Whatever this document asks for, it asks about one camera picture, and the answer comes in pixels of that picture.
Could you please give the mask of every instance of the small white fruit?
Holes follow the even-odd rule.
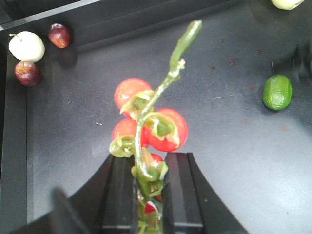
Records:
[[[44,44],[38,35],[23,31],[14,36],[9,43],[9,50],[20,61],[38,62],[44,55]]]
[[[272,0],[272,3],[282,10],[293,10],[299,6],[304,0]]]

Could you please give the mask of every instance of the tomato vine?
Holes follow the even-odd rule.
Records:
[[[185,143],[188,134],[182,115],[170,108],[154,112],[154,105],[162,93],[180,79],[180,71],[184,69],[185,64],[182,55],[194,42],[201,28],[201,20],[194,20],[189,24],[171,54],[169,72],[156,90],[153,91],[144,81],[132,78],[122,82],[114,95],[120,112],[132,119],[123,120],[115,127],[110,152],[118,157],[131,155],[135,157],[135,165],[131,172],[139,186],[139,234],[162,233],[161,192],[164,186],[163,179],[168,171],[166,163],[160,156],[151,154],[147,145],[154,141],[158,145],[161,144],[158,150],[166,151],[163,149],[170,146],[168,151],[172,151]],[[122,90],[129,87],[130,82],[134,82],[137,86],[130,85],[133,88],[124,93]],[[146,128],[149,129],[149,136],[152,135],[149,138],[150,142],[145,141]]]

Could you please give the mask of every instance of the green lime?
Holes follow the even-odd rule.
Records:
[[[276,74],[265,83],[262,100],[268,108],[282,110],[289,105],[292,94],[293,86],[289,78]]]

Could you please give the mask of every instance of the black tray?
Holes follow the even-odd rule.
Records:
[[[312,3],[281,11],[264,0],[216,2],[82,1],[2,25],[2,41],[30,30],[43,38],[46,54],[38,63],[44,81],[25,88],[8,53],[1,233],[50,211],[55,186],[71,196],[95,173],[123,119],[115,87],[129,77],[157,87],[176,40],[199,18],[204,26],[185,54],[186,70],[157,107],[185,116],[190,135],[181,151],[194,153],[250,233],[312,231]],[[75,32],[65,50],[46,38],[56,21]],[[294,90],[280,112],[261,101],[265,81],[277,72]]]

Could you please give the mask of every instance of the red tomato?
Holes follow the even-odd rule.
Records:
[[[157,211],[156,205],[152,201],[148,201],[145,205],[145,213]]]
[[[159,109],[156,112],[163,114],[165,117],[170,118],[178,128],[178,136],[180,138],[180,145],[176,145],[173,142],[167,140],[167,138],[163,140],[159,140],[156,136],[152,134],[152,131],[148,131],[148,141],[150,145],[152,145],[155,149],[164,152],[171,152],[179,149],[184,145],[187,140],[189,129],[186,124],[184,117],[177,111],[170,108]]]
[[[151,155],[152,155],[152,158],[154,160],[156,160],[157,162],[162,162],[163,161],[162,157],[159,156],[158,154],[151,153]]]
[[[152,87],[144,80],[138,78],[130,78],[121,82],[114,93],[114,100],[118,108],[122,108],[127,103],[129,98],[139,91],[152,90]],[[123,112],[127,117],[130,117],[128,112]]]
[[[130,135],[133,135],[134,137],[136,134],[136,130],[137,130],[137,122],[131,118],[125,118],[115,126],[112,133],[112,138],[114,140],[116,137],[119,136],[130,136]],[[141,145],[143,147],[149,146],[147,134],[148,129],[146,127],[143,127],[141,135]]]

